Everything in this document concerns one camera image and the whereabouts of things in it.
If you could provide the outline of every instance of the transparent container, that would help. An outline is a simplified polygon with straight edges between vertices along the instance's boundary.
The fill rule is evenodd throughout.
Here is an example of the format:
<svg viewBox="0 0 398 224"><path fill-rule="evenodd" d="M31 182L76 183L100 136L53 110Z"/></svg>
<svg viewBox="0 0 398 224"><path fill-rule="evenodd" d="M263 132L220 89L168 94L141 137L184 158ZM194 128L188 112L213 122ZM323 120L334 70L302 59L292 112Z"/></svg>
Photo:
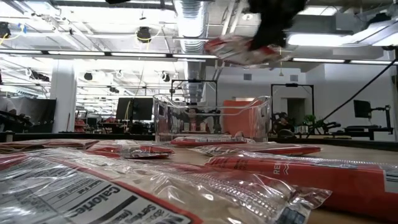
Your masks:
<svg viewBox="0 0 398 224"><path fill-rule="evenodd" d="M157 142L180 136L244 136L267 141L271 98L225 101L223 106L186 105L165 95L154 95L154 123Z"/></svg>

